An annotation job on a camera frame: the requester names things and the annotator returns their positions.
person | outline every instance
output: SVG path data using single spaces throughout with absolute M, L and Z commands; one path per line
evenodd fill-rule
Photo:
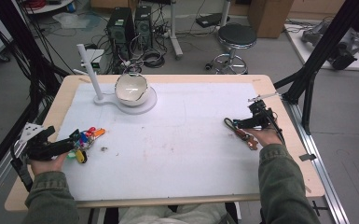
M 260 201 L 266 223 L 320 223 L 305 196 L 302 173 L 275 130 L 245 130 L 263 147 L 258 169 Z M 76 203 L 61 171 L 66 154 L 54 161 L 31 161 L 35 181 L 23 223 L 77 223 Z M 223 203 L 130 207 L 119 210 L 120 223 L 221 223 Z

green jacket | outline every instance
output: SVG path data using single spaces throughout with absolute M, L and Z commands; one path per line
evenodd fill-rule
M 302 173 L 286 147 L 269 145 L 260 151 L 258 177 L 267 223 L 320 223 L 305 197 Z M 29 210 L 23 223 L 78 222 L 64 173 L 37 175 L 25 204 Z

stool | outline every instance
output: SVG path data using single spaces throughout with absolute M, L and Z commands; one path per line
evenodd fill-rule
M 248 74 L 246 62 L 238 55 L 236 49 L 249 49 L 256 42 L 255 31 L 248 26 L 228 24 L 219 29 L 219 42 L 229 48 L 229 53 L 220 54 L 205 65 L 206 70 L 214 69 L 217 74 Z

computer tower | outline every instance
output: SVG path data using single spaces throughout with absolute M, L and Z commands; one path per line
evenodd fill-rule
M 106 25 L 109 40 L 120 57 L 129 60 L 135 50 L 135 27 L 129 7 L 115 7 Z
M 138 48 L 153 48 L 153 32 L 152 32 L 152 8 L 146 6 L 138 6 L 135 11 L 135 30 L 138 34 Z

desk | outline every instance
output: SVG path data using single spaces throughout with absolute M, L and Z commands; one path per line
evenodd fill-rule
M 257 94 L 269 94 L 275 92 L 272 82 L 267 76 L 219 76 L 219 75 L 149 75 L 146 76 L 151 85 L 153 83 L 251 83 Z M 98 76 L 100 83 L 115 83 L 118 76 Z M 69 76 L 67 77 L 57 96 L 51 109 L 45 119 L 44 126 L 53 125 L 58 131 L 62 126 L 62 121 L 68 111 L 69 106 L 74 99 L 75 92 L 79 84 L 90 83 L 88 77 L 85 76 Z M 297 135 L 297 132 L 285 111 L 285 108 L 278 96 L 273 96 L 264 100 L 267 107 L 271 107 L 279 116 L 279 124 L 283 129 L 286 145 L 295 161 L 299 164 L 304 175 L 304 181 L 308 197 L 320 197 L 324 195 L 324 187 L 315 173 L 310 161 L 301 161 L 298 157 L 306 153 L 305 148 Z M 49 140 L 55 141 L 57 133 L 53 134 Z M 5 208 L 8 211 L 26 210 L 24 201 L 28 193 L 25 187 L 18 179 L 10 192 Z M 148 200 L 113 200 L 98 202 L 77 202 L 79 207 L 108 207 L 108 206 L 131 206 L 131 205 L 151 205 L 151 204 L 181 204 L 181 203 L 210 203 L 210 202 L 233 202 L 233 201 L 251 201 L 258 200 L 258 194 L 236 194 L 236 195 L 211 195 L 208 197 L 180 197 L 180 198 L 156 198 Z

